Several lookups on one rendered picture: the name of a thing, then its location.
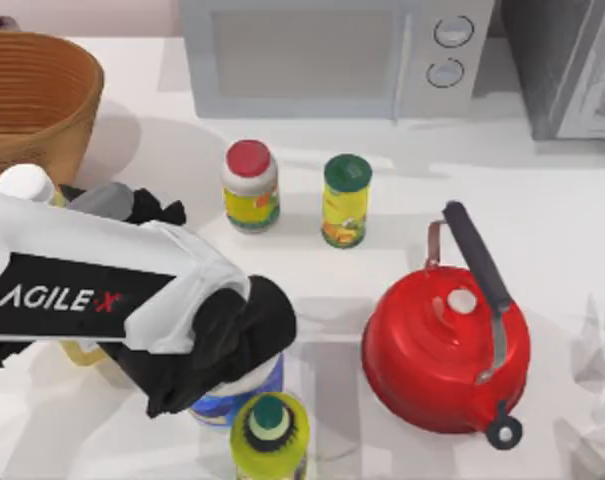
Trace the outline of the yellow bottle with white cap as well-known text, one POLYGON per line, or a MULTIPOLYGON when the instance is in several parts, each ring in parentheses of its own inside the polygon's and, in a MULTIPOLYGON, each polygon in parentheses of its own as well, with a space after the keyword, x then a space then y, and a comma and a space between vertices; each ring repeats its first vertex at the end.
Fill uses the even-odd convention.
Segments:
MULTIPOLYGON (((0 193, 36 203, 65 207, 67 200, 46 171, 36 164, 16 164, 0 174, 0 193)), ((68 358, 76 365, 87 367, 104 360, 107 355, 94 342, 60 341, 68 358)))

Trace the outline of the pale grey rounded box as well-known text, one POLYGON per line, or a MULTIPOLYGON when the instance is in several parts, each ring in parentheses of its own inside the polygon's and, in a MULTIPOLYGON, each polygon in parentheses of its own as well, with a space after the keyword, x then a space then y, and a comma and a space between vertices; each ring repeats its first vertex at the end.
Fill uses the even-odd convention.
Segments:
POLYGON ((126 185, 111 182, 92 188, 74 200, 66 208, 101 218, 125 221, 132 213, 134 193, 126 185))

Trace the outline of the brown woven basket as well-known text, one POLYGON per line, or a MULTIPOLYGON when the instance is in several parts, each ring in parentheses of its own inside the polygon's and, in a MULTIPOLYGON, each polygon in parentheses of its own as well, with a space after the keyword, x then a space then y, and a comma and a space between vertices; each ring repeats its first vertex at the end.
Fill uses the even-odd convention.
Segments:
POLYGON ((103 87, 103 67, 79 45, 0 30, 0 173, 33 163, 54 183, 73 183, 103 87))

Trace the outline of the red-lidded yellow label jar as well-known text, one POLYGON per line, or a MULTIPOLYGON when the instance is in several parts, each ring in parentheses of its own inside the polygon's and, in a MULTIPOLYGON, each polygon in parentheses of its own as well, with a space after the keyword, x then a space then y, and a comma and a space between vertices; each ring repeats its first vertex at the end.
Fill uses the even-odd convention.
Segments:
POLYGON ((278 164, 261 141, 244 139, 227 150, 222 167, 225 213, 238 230, 258 233, 280 215, 278 164))

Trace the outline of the green-lidded yellow can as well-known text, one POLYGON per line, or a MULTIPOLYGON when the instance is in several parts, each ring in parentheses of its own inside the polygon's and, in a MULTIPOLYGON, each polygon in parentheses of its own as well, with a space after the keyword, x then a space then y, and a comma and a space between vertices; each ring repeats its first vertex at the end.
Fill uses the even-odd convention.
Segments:
POLYGON ((321 233, 331 246, 348 249, 366 235, 372 168, 362 157, 340 154, 324 167, 321 233))

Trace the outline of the blue and white tub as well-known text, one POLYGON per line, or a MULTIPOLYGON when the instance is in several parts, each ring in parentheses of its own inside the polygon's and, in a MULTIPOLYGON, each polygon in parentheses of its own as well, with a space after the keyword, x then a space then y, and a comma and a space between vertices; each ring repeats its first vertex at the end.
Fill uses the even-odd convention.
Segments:
POLYGON ((284 385, 284 354, 281 353, 240 379, 222 383, 190 407, 200 422, 215 427, 230 427, 241 408, 254 396, 281 392, 284 385))

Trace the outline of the microwave oven door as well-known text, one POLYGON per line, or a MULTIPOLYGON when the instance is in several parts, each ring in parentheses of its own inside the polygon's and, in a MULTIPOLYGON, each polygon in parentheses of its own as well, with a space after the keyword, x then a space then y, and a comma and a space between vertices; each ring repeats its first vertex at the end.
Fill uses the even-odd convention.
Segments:
POLYGON ((399 116, 408 0, 179 0, 205 118, 399 116))

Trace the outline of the yellow-green bottle with green cap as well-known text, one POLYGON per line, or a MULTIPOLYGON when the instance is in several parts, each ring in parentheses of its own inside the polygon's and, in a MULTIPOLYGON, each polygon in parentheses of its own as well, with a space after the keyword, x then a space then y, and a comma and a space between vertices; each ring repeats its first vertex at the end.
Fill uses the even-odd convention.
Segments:
POLYGON ((310 424, 305 407, 283 392, 261 393, 231 427, 235 480, 307 480, 310 424))

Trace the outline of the pale microwave oven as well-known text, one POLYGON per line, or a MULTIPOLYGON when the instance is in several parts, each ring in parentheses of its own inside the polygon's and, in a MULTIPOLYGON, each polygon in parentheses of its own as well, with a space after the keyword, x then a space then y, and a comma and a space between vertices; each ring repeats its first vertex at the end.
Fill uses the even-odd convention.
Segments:
POLYGON ((399 78, 399 116, 405 118, 448 118, 462 114, 469 104, 495 0, 408 0, 410 12, 403 42, 399 78), (475 33, 458 48, 443 48, 433 37, 437 22, 464 15, 473 21, 475 33), (431 63, 447 58, 459 60, 465 76, 454 87, 438 89, 426 80, 431 63))

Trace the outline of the round microwave knob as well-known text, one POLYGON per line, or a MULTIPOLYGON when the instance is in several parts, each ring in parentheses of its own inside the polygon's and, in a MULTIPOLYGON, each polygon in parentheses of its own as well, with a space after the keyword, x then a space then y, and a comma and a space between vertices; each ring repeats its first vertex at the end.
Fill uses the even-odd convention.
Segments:
POLYGON ((426 80, 434 88, 447 89, 459 84, 465 76, 465 67, 457 59, 447 58, 429 65, 426 80))
POLYGON ((443 48, 458 48, 468 43, 475 33, 475 25, 467 16, 458 15, 439 20, 433 37, 443 48))

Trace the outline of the grey cabinet with dark inside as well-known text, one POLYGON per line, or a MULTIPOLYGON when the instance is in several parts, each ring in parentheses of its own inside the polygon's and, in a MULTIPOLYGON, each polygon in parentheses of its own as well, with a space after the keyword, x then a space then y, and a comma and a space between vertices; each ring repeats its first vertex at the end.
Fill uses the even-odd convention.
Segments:
POLYGON ((605 0, 501 0, 535 140, 605 140, 605 0))

